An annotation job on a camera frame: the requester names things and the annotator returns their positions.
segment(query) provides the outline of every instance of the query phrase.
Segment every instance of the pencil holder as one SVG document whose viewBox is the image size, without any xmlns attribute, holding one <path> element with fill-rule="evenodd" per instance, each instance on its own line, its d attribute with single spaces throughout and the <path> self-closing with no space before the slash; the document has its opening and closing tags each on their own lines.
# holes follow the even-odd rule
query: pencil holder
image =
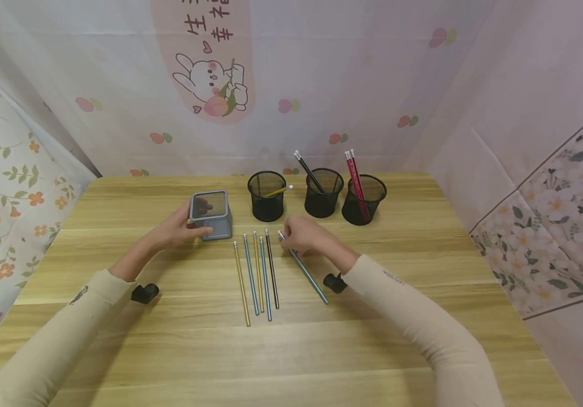
<svg viewBox="0 0 583 407">
<path fill-rule="evenodd" d="M 386 198 L 386 185 L 375 176 L 360 175 L 361 188 L 364 190 L 364 199 L 360 200 L 352 186 L 352 180 L 348 181 L 348 193 L 343 202 L 341 214 L 343 218 L 357 226 L 371 223 L 377 206 Z"/>
<path fill-rule="evenodd" d="M 336 200 L 343 189 L 343 177 L 329 168 L 316 168 L 312 173 L 325 193 L 318 191 L 311 177 L 306 176 L 305 210 L 314 218 L 327 218 L 334 213 Z"/>
<path fill-rule="evenodd" d="M 210 226 L 214 231 L 203 240 L 229 239 L 232 237 L 232 214 L 228 206 L 228 193 L 224 190 L 197 192 L 192 195 L 189 220 L 197 227 Z"/>
<path fill-rule="evenodd" d="M 253 215 L 262 222 L 273 222 L 284 213 L 284 191 L 271 197 L 267 194 L 287 186 L 282 175 L 274 171 L 260 171 L 248 180 L 248 192 L 251 194 Z"/>
</svg>

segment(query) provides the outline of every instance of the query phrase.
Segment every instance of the right hand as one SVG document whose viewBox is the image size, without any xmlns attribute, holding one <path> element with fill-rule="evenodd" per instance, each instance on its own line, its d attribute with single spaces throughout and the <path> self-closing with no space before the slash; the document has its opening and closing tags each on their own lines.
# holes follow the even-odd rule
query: right hand
<svg viewBox="0 0 583 407">
<path fill-rule="evenodd" d="M 339 241 L 325 227 L 304 216 L 288 217 L 284 223 L 284 236 L 287 240 L 280 241 L 282 248 L 295 250 L 299 256 L 308 250 L 322 252 L 326 245 Z"/>
</svg>

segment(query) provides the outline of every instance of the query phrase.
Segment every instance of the cartoon bunny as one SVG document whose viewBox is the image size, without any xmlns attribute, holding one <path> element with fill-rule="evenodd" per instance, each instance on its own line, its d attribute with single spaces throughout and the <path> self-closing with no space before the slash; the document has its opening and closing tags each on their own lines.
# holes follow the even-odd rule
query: cartoon bunny
<svg viewBox="0 0 583 407">
<path fill-rule="evenodd" d="M 176 60 L 184 68 L 183 73 L 176 72 L 173 78 L 192 92 L 202 102 L 207 102 L 213 96 L 221 93 L 227 85 L 226 98 L 235 95 L 235 109 L 244 111 L 248 102 L 248 90 L 244 86 L 244 67 L 232 64 L 230 69 L 224 70 L 215 60 L 198 60 L 192 63 L 187 55 L 178 53 Z"/>
</svg>

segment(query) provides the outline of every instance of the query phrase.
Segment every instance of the long sleeve shirt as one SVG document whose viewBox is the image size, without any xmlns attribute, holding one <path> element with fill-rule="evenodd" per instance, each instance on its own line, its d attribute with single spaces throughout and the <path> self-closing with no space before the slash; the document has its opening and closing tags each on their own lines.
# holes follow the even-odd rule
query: long sleeve shirt
<svg viewBox="0 0 583 407">
<path fill-rule="evenodd" d="M 436 376 L 437 407 L 504 406 L 483 347 L 444 309 L 368 256 L 343 280 L 420 349 Z M 0 407 L 47 407 L 135 286 L 96 273 L 0 370 Z"/>
</svg>

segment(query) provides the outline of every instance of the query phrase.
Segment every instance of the table surface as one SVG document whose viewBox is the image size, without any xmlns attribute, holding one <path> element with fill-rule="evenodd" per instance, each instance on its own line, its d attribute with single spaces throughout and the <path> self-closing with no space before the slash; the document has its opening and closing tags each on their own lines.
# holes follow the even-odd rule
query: table surface
<svg viewBox="0 0 583 407">
<path fill-rule="evenodd" d="M 323 226 L 420 289 L 488 352 L 507 406 L 574 406 L 431 176 L 378 175 L 389 193 L 368 226 L 337 211 Z M 305 214 L 304 176 L 284 193 Z M 247 177 L 103 177 L 89 186 L 0 326 L 0 368 L 90 278 L 193 192 L 227 189 L 252 326 L 244 323 L 232 239 L 162 252 L 140 276 L 149 305 L 129 303 L 102 331 L 52 406 L 429 406 L 433 373 L 351 290 L 324 305 L 274 244 L 280 309 L 254 316 L 241 235 L 275 232 L 251 213 Z M 317 281 L 335 269 L 309 256 Z"/>
</svg>

